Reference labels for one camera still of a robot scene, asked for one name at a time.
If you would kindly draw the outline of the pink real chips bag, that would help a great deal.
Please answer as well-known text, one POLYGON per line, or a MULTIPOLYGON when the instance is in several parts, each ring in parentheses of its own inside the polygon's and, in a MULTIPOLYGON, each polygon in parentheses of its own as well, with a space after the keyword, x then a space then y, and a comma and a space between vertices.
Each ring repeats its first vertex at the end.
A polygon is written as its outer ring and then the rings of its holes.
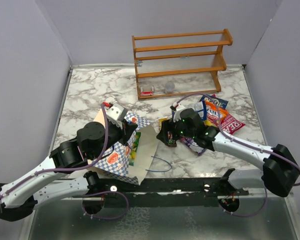
POLYGON ((243 122, 237 120, 230 113, 227 114, 227 116, 221 121, 221 129, 231 135, 233 135, 236 131, 240 130, 244 126, 245 124, 243 122))

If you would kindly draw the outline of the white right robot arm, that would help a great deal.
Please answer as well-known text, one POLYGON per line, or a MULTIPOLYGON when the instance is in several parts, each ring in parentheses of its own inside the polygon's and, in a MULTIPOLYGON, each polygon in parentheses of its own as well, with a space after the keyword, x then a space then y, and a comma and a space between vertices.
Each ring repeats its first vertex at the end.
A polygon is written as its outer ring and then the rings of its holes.
POLYGON ((233 170, 221 181, 219 189, 226 196, 241 188, 266 188, 279 197, 287 197, 300 176, 300 168, 286 146, 258 145, 234 137, 215 126, 205 125, 191 108, 178 110, 173 118, 161 123, 156 138, 167 145, 169 136, 174 141, 190 138, 201 148, 234 156, 256 167, 233 170))

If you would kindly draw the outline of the purple snack packet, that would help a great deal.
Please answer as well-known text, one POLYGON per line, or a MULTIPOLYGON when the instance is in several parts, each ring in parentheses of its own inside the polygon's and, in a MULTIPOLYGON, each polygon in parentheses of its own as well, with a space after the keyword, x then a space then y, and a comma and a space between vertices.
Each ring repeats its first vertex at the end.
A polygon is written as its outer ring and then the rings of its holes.
POLYGON ((181 138, 180 142, 183 143, 186 147, 188 147, 193 153, 201 156, 205 153, 206 149, 200 147, 197 143, 194 142, 193 138, 181 138))

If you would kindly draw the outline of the dark blue snack packet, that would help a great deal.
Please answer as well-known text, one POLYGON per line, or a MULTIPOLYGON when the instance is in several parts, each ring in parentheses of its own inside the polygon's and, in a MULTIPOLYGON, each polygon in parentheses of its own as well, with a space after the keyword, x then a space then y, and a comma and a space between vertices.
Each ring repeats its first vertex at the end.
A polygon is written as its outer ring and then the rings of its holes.
POLYGON ((193 105, 193 109, 199 114, 200 118, 205 121, 207 119, 207 107, 204 101, 196 102, 193 105))

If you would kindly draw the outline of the blue kettle chips bag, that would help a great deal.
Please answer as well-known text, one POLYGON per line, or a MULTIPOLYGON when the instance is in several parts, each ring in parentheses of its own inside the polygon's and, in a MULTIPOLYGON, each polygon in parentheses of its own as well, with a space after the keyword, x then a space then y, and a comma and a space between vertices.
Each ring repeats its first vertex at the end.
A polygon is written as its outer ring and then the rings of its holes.
POLYGON ((223 110, 225 110, 227 108, 227 105, 229 103, 227 100, 216 97, 215 94, 209 95, 209 97, 202 96, 200 98, 200 101, 205 101, 205 102, 209 102, 212 104, 216 104, 219 108, 221 108, 223 110))

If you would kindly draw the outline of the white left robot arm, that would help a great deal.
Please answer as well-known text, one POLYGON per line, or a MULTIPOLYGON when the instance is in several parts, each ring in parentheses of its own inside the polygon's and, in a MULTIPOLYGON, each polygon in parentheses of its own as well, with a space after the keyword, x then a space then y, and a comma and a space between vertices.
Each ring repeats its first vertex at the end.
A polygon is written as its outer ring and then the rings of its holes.
POLYGON ((11 183, 0 183, 0 219, 15 222, 53 200, 87 195, 96 197, 101 190, 97 173, 88 171, 69 182, 53 184, 73 172, 87 168, 88 161, 99 161, 116 143, 126 144, 138 125, 126 120, 117 126, 89 122, 76 137, 62 142, 37 167, 11 183))

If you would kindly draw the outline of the yellow brown candy packet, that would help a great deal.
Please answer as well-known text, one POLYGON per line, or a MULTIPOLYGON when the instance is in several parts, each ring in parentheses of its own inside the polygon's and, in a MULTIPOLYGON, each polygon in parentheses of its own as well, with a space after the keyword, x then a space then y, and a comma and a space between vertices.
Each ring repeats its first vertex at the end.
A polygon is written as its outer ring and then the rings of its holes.
POLYGON ((160 118, 160 119, 159 119, 159 130, 162 129, 162 124, 163 124, 163 122, 166 121, 166 120, 167 120, 166 118, 160 118))

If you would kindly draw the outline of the green snack packet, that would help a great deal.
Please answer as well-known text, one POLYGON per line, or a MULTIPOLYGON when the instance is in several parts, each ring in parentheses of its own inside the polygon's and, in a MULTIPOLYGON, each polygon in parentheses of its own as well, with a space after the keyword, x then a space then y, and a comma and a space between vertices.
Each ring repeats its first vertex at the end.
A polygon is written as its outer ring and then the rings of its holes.
POLYGON ((141 138, 141 132, 136 132, 134 142, 132 143, 132 146, 130 146, 130 153, 129 153, 129 165, 130 166, 134 166, 134 164, 135 164, 135 159, 137 156, 137 150, 139 147, 140 138, 141 138))

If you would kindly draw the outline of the checkered paper bag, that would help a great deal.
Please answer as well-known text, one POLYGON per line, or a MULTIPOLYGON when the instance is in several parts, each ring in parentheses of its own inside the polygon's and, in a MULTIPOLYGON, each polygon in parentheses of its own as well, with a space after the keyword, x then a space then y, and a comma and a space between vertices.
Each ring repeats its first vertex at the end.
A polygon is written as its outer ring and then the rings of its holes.
POLYGON ((103 159, 89 169, 102 176, 114 178, 126 183, 140 185, 150 171, 159 140, 152 122, 145 117, 128 111, 126 120, 137 124, 127 145, 119 142, 105 151, 103 159), (129 165, 130 146, 135 140, 136 132, 141 132, 134 166, 129 165))

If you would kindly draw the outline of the small purple candy packet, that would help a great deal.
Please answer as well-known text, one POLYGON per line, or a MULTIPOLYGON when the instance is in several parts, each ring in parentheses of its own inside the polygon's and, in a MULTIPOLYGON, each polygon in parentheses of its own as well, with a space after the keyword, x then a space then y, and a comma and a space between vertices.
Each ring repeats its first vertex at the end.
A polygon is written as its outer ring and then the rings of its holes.
POLYGON ((176 140, 173 139, 173 134, 171 131, 167 132, 167 146, 170 148, 175 148, 177 146, 176 140))

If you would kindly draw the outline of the orange candy packet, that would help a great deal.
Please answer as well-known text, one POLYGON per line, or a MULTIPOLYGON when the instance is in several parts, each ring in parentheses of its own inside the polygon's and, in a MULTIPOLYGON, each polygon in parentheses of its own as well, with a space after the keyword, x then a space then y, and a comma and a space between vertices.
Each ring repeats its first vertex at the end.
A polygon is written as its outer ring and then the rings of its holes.
POLYGON ((208 126, 218 126, 219 123, 229 115, 229 112, 225 109, 218 108, 211 102, 205 102, 205 120, 203 121, 208 126))

